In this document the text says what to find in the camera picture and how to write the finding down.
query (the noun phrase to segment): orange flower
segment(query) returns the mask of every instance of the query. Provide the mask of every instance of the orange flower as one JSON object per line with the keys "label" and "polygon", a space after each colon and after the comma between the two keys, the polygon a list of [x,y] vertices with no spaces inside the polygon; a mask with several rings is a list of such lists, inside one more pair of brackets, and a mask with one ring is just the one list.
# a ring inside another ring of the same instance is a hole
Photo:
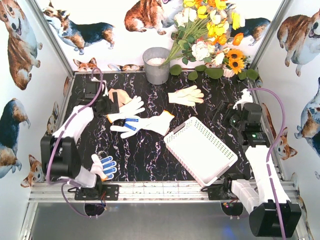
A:
{"label": "orange flower", "polygon": [[232,44],[235,46],[239,46],[242,39],[244,39],[244,34],[242,32],[238,33],[237,35],[234,36]]}

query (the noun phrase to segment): perforated basket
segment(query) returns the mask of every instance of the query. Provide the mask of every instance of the perforated basket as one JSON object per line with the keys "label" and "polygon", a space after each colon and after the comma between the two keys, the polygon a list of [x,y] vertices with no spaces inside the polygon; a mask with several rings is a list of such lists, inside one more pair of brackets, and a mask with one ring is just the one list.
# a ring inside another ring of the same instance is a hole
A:
{"label": "perforated basket", "polygon": [[164,138],[169,151],[202,186],[210,186],[238,159],[216,135],[195,116]]}

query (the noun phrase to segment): white wall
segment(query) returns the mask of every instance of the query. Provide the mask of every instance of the white wall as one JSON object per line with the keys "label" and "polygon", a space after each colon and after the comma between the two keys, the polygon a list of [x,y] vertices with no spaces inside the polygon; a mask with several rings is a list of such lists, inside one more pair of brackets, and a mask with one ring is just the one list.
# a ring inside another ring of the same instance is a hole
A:
{"label": "white wall", "polygon": [[26,2],[18,0],[18,3],[27,16],[37,41],[43,44],[43,48],[38,50],[37,55],[37,59],[41,61],[40,68],[32,68],[32,79],[26,90],[21,90],[15,85],[9,72],[9,33],[5,24],[0,21],[0,116],[2,116],[7,102],[12,98],[17,98],[23,104],[31,123],[30,129],[23,123],[19,125],[17,158],[22,164],[21,170],[16,169],[15,173],[9,171],[4,177],[0,178],[2,240],[19,238],[30,195],[29,187],[23,188],[20,186],[22,180],[30,172],[28,156],[32,155],[38,161],[41,161],[40,140],[47,130],[47,122],[52,114],[54,102],[56,101],[59,107],[62,105],[63,87],[67,76],[65,68],[46,39],[44,32],[40,29]]}
{"label": "white wall", "polygon": [[[311,17],[319,11],[320,4],[318,0],[309,0],[307,4],[302,1],[295,0],[283,21],[289,16],[306,15]],[[290,29],[296,34],[301,35],[299,41],[303,41],[303,30],[299,26],[291,26]],[[314,52],[320,53],[320,38],[314,38]],[[293,173],[296,173],[299,185],[300,195],[304,200],[308,215],[308,224],[314,239],[320,239],[319,215],[320,208],[317,199],[320,198],[320,182],[315,175],[315,171],[320,173],[319,155],[307,143],[305,138],[297,139],[294,133],[298,133],[297,126],[301,126],[301,114],[306,104],[313,99],[318,91],[318,78],[320,77],[320,55],[317,55],[309,63],[303,65],[301,75],[296,74],[296,64],[290,61],[289,67],[285,66],[285,58],[287,51],[280,47],[277,39],[277,32],[269,42],[269,46],[264,52],[258,69],[263,80],[263,87],[277,93],[284,103],[286,114],[286,126],[288,127],[287,142],[290,147],[297,150],[297,154],[287,160],[281,160],[284,169],[284,175],[287,180],[291,179]],[[281,126],[281,110],[277,101],[268,95],[261,93],[262,102],[266,103],[273,121],[275,130],[280,130]]]}

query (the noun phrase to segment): black marble surface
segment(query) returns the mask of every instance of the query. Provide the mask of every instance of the black marble surface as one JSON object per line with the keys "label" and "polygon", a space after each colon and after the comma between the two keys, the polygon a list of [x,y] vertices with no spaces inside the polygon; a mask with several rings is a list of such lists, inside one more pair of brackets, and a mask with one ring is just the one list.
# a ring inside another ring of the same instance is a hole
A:
{"label": "black marble surface", "polygon": [[[187,78],[188,73],[180,76],[170,76],[163,85],[152,85],[143,72],[104,73],[103,79],[108,89],[123,89],[133,98],[140,96],[144,101],[145,111],[139,113],[141,118],[157,116],[167,110],[175,118],[170,123],[170,130],[182,124],[192,116],[203,122],[217,137],[219,137],[238,156],[238,161],[226,173],[242,173],[252,177],[251,168],[242,148],[239,146],[235,130],[225,129],[220,122],[211,122],[208,113],[221,100],[236,102],[241,97],[241,90],[246,84],[235,77],[209,79],[205,74],[199,74],[196,81]],[[91,74],[75,76],[72,93],[68,102],[65,119],[69,117],[78,97],[84,95],[86,81]],[[188,107],[168,102],[168,93],[181,88],[197,85],[204,93],[204,103]],[[122,125],[123,120],[114,124]],[[118,171],[113,181],[183,181],[193,180],[192,176],[181,166],[179,161],[167,150],[164,137],[153,131],[141,130],[136,135],[126,139],[120,133],[110,131],[111,124],[107,118],[95,118],[84,129],[78,143],[78,150],[83,157],[83,166],[90,169],[91,155],[98,154],[101,158],[113,156],[117,162]]]}

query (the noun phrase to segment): flower bouquet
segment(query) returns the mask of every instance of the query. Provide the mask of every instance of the flower bouquet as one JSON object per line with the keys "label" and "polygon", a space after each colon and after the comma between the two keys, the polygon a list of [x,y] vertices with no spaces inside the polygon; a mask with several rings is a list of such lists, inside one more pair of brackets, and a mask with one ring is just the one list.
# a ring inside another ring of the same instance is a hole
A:
{"label": "flower bouquet", "polygon": [[[185,65],[204,61],[206,65],[220,67],[198,66],[189,74],[190,80],[197,79],[197,71],[205,71],[214,79],[227,74],[228,70],[233,74],[241,73],[248,58],[240,50],[224,47],[225,44],[238,46],[244,38],[239,31],[230,37],[231,29],[245,26],[245,19],[236,12],[236,5],[226,0],[183,0],[183,7],[182,12],[174,16],[177,31],[171,34],[174,42],[163,64],[182,58]],[[170,72],[179,75],[181,70],[181,66],[174,65]]]}

